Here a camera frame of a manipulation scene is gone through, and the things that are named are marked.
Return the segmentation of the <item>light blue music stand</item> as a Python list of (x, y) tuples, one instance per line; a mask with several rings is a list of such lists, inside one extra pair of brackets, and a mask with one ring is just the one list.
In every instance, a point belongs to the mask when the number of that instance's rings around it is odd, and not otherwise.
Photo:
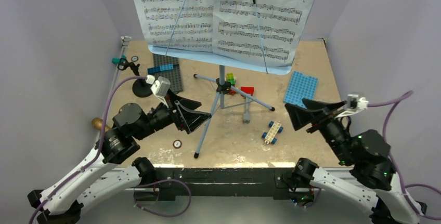
[(215, 106), (222, 106), (223, 105), (223, 97), (224, 94), (227, 92), (229, 88), (231, 88), (230, 83), (226, 81), (225, 79), (225, 68), (227, 66), (230, 67), (236, 67), (236, 68), (242, 68), (246, 70), (255, 70), (260, 72), (266, 72), (266, 73), (272, 73), (276, 74), (280, 70), (282, 70), (284, 67), (290, 67), (291, 65), (285, 65), (280, 67), (268, 67), (268, 66), (262, 66), (262, 65), (255, 65), (250, 64), (247, 62), (242, 62), (233, 58), (229, 58), (223, 55), (218, 55), (208, 51), (192, 51), (192, 50), (184, 50), (184, 49), (175, 49), (175, 48), (168, 48), (168, 47), (161, 47), (162, 48), (162, 54), (172, 54), (176, 55), (180, 58), (185, 59), (192, 59), (192, 60), (198, 60), (203, 62), (211, 62), (214, 64), (217, 64), (219, 66), (219, 76), (216, 79), (217, 83), (217, 92), (214, 99), (214, 105)]

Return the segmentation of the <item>gold microphone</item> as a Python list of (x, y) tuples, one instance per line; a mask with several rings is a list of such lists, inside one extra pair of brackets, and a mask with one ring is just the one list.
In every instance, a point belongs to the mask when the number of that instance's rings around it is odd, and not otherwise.
[(109, 131), (111, 128), (107, 124), (103, 124), (103, 119), (95, 117), (91, 121), (91, 125), (93, 128), (97, 130), (101, 130), (102, 127), (105, 127), (105, 132)]

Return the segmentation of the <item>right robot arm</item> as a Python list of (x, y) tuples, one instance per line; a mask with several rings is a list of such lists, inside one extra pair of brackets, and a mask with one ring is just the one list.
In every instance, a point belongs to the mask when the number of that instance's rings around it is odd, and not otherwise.
[(364, 97), (350, 95), (347, 100), (326, 103), (303, 99), (303, 105), (286, 103), (293, 128), (320, 132), (342, 166), (359, 186), (332, 176), (307, 158), (300, 158), (284, 183), (291, 189), (313, 186), (331, 191), (358, 204), (370, 213), (373, 223), (419, 223), (427, 205), (414, 200), (401, 185), (397, 166), (390, 158), (390, 145), (373, 129), (352, 136), (342, 119), (368, 107)]

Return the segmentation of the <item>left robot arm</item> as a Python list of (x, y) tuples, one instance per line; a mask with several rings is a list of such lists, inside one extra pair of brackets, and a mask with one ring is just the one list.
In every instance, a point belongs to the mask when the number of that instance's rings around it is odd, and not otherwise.
[(30, 222), (76, 223), (99, 202), (127, 188), (154, 183), (156, 169), (146, 157), (135, 159), (119, 174), (105, 174), (140, 149), (139, 141), (175, 125), (190, 134), (211, 118), (199, 111), (201, 103), (167, 91), (161, 102), (148, 112), (136, 103), (123, 105), (113, 117), (113, 125), (101, 124), (98, 141), (66, 176), (45, 190), (28, 194), (34, 213)]

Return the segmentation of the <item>light blue lego baseplate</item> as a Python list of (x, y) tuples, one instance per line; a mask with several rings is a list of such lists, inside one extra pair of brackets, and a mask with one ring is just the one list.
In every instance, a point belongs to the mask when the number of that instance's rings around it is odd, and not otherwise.
[(303, 99), (312, 100), (315, 96), (318, 78), (294, 71), (288, 83), (283, 103), (305, 108)]

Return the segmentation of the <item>white lego car blue wheels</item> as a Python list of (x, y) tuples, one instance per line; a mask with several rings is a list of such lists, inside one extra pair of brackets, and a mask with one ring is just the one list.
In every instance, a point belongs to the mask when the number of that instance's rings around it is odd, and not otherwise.
[(271, 121), (268, 127), (269, 130), (262, 134), (263, 141), (265, 144), (275, 144), (277, 142), (276, 136), (283, 131), (283, 127), (279, 121)]

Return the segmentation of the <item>red white round sticker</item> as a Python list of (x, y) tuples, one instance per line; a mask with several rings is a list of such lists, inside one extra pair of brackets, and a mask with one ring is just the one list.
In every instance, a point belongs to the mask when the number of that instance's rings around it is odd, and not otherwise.
[(178, 139), (173, 141), (173, 147), (174, 147), (175, 149), (179, 149), (179, 148), (181, 148), (182, 145), (183, 145), (183, 143), (182, 143), (180, 140), (178, 140)]

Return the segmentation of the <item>dark grey lego baseplate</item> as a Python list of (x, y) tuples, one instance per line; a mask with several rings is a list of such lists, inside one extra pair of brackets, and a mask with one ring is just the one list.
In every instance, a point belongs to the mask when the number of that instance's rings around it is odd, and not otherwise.
[(159, 76), (167, 78), (171, 82), (170, 90), (176, 94), (184, 90), (178, 58), (153, 54), (153, 64), (155, 67), (172, 64), (173, 69), (155, 73), (154, 76), (155, 78), (158, 78)]

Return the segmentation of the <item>blue lego bricks strip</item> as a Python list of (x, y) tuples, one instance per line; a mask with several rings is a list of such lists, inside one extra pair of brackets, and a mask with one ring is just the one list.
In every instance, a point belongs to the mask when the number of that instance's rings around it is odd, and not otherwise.
[(171, 64), (171, 63), (163, 64), (163, 65), (148, 68), (147, 73), (149, 75), (154, 75), (154, 74), (161, 73), (161, 72), (171, 71), (177, 67), (178, 67), (178, 64)]

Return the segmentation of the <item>green red lego vehicle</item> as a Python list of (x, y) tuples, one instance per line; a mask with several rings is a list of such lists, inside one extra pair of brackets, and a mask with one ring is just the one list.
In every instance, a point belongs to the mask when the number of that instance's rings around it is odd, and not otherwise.
[[(236, 78), (236, 76), (234, 76), (233, 73), (227, 73), (226, 76), (225, 76), (225, 79), (226, 79), (227, 82), (230, 83), (230, 86), (235, 86), (237, 78)], [(233, 96), (233, 95), (236, 94), (236, 92), (234, 90), (232, 90), (231, 88), (229, 88), (228, 89), (228, 94)]]

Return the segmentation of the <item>red grey lego column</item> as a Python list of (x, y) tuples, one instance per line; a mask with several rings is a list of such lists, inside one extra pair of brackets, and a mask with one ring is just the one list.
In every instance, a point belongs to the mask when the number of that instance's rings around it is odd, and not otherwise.
[[(251, 96), (253, 96), (254, 94), (254, 87), (250, 87), (250, 86), (241, 86), (240, 89), (246, 93), (249, 94)], [(243, 96), (245, 99), (245, 107), (244, 107), (244, 114), (242, 116), (242, 122), (245, 124), (248, 124), (251, 121), (251, 116), (250, 116), (250, 102), (251, 99)]]

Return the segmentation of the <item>black base bar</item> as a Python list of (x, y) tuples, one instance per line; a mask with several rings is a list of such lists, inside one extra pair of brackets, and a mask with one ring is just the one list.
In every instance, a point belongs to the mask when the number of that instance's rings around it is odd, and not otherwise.
[(173, 201), (177, 196), (271, 197), (311, 200), (307, 184), (294, 185), (292, 168), (157, 168), (159, 184), (134, 192), (139, 202)]

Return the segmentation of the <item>teal plastic clip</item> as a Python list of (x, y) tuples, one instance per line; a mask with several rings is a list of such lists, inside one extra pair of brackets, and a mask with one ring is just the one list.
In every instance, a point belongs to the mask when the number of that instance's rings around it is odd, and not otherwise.
[(119, 62), (120, 62), (121, 59), (126, 59), (126, 56), (125, 56), (125, 55), (122, 55), (121, 57), (118, 57), (118, 58), (117, 58), (117, 57), (112, 58), (111, 62), (112, 62), (113, 64), (117, 65), (117, 64), (119, 64)]

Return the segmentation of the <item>right sheet music page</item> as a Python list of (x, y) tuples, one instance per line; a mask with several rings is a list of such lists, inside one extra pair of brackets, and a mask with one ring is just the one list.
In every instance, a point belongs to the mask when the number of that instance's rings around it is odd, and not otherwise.
[(214, 0), (212, 51), (268, 67), (291, 65), (315, 0)]

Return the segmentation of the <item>left aluminium rail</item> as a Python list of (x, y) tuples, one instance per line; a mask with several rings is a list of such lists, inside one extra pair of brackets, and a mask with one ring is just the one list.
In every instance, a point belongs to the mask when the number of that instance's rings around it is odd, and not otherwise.
[[(118, 72), (119, 70), (116, 69), (111, 83), (111, 90), (105, 102), (105, 109), (103, 114), (104, 120), (107, 119), (109, 107), (116, 90), (124, 83), (124, 82), (120, 82), (118, 84), (116, 82), (116, 79), (118, 78)], [(102, 132), (103, 132), (103, 127), (101, 130), (99, 130), (98, 149), (95, 150), (94, 148), (92, 148), (90, 153), (84, 159), (82, 159), (77, 166), (75, 166), (66, 176), (60, 179), (56, 184), (54, 184), (53, 186), (47, 189), (47, 191), (49, 189), (52, 189), (52, 191), (45, 196), (45, 200), (46, 200), (45, 203), (43, 203), (43, 197), (41, 197), (41, 211), (46, 209), (49, 209), (51, 212), (57, 211), (58, 208), (56, 207), (54, 208), (55, 202), (53, 201), (53, 199), (57, 201), (59, 197), (61, 197), (61, 200), (63, 200), (62, 191), (68, 188), (68, 186), (70, 185), (70, 181), (73, 180), (75, 177), (78, 178), (81, 174), (87, 172), (88, 167), (90, 167), (92, 164), (95, 163), (96, 160), (99, 159), (99, 156), (101, 155), (101, 146), (102, 146), (101, 142), (103, 139)]]

